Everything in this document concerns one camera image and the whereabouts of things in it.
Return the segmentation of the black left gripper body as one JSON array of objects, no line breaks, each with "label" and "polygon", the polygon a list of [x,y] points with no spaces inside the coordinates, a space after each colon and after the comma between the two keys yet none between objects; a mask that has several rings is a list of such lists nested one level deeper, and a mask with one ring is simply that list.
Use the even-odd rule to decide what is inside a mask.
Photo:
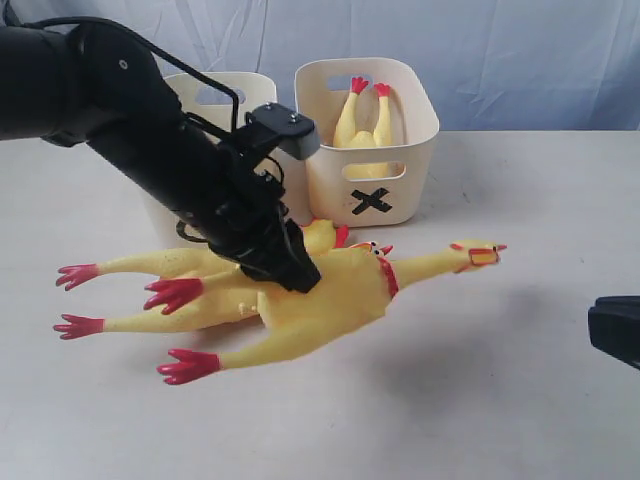
[{"label": "black left gripper body", "polygon": [[256,160],[223,151],[219,170],[199,203],[178,210],[175,231],[188,242],[206,244],[224,259],[239,264],[239,257],[274,222],[287,222],[283,203],[285,173],[268,155]]}]

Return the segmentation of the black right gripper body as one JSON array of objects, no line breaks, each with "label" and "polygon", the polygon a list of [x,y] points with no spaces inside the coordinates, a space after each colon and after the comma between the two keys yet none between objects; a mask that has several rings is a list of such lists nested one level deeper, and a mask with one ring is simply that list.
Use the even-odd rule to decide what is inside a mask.
[{"label": "black right gripper body", "polygon": [[609,354],[639,369],[639,297],[607,297]]}]

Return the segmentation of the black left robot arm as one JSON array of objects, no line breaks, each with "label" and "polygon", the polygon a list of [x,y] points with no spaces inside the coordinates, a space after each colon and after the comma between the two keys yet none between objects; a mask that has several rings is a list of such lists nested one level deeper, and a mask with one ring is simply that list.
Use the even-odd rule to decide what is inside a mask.
[{"label": "black left robot arm", "polygon": [[250,278],[306,293],[320,273],[288,218],[275,149],[305,160],[314,122],[279,103],[233,109],[228,127],[183,109],[158,61],[167,53],[97,17],[1,30],[1,136],[86,144]]}]

